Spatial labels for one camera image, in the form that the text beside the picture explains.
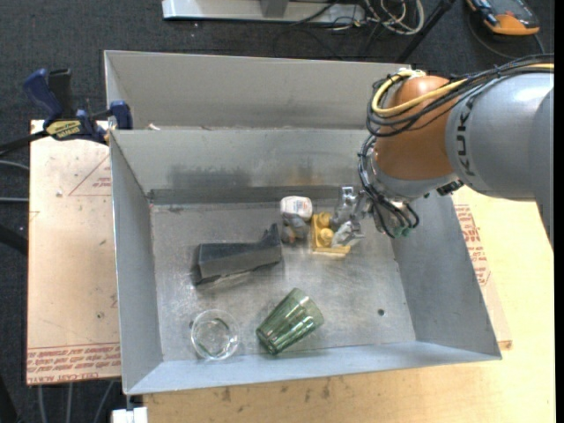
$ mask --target blue clamp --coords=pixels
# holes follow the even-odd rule
[[[113,117],[109,129],[131,130],[133,118],[130,107],[123,100],[113,101],[109,109],[96,115],[89,115],[84,109],[77,110],[74,117],[71,108],[65,108],[54,90],[49,88],[48,73],[45,69],[39,69],[31,74],[24,82],[24,92],[33,104],[47,112],[48,116],[43,122],[43,131],[46,136],[51,136],[59,141],[70,139],[87,139],[96,143],[108,143],[108,131],[98,125],[96,118]],[[69,96],[62,96],[67,101]]]

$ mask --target dark spot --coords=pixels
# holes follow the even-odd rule
[[[329,399],[329,397],[330,397],[330,394],[331,394],[331,392],[329,390],[329,383],[330,382],[331,382],[331,379],[329,378],[327,380],[327,383],[325,384],[325,386],[321,390],[321,398],[323,398],[323,399]]]
[[[227,401],[231,403],[231,390],[229,389],[229,387],[226,387],[226,389],[223,390],[223,393],[221,394],[221,401]]]

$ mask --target gray bin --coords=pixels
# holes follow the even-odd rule
[[[345,259],[283,246],[283,260],[196,286],[203,242],[257,241],[282,227],[279,200],[331,211],[358,184],[356,152],[372,84],[395,64],[106,52],[108,102],[135,129],[111,137],[127,394],[346,375],[501,357],[449,197],[415,203],[420,226],[367,238]],[[152,123],[161,130],[141,130]],[[292,288],[325,325],[274,357],[255,328]],[[208,308],[238,321],[241,346],[201,360],[190,323]]]

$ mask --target robotic arm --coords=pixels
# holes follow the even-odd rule
[[[553,245],[553,88],[553,55],[455,78],[400,70],[376,82],[359,154],[362,187],[348,202],[366,201],[363,214],[396,238],[419,223],[414,199],[467,185],[535,201]],[[343,202],[335,226],[360,218],[357,204],[344,217]]]

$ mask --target yellow object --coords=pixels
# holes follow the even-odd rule
[[[351,250],[350,246],[331,247],[334,233],[329,225],[330,214],[326,211],[311,217],[311,249],[314,252],[346,256]]]

